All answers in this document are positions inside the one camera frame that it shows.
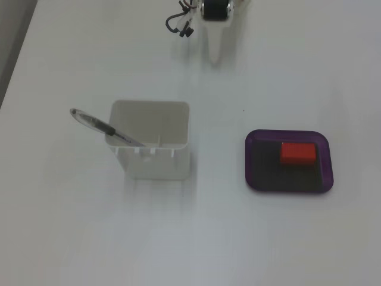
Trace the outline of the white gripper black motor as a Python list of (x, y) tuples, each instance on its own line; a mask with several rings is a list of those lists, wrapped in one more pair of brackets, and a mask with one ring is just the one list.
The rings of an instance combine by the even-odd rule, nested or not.
[(198, 17), (205, 26), (211, 64), (221, 64), (232, 53), (230, 25), (235, 12), (233, 0), (201, 0)]

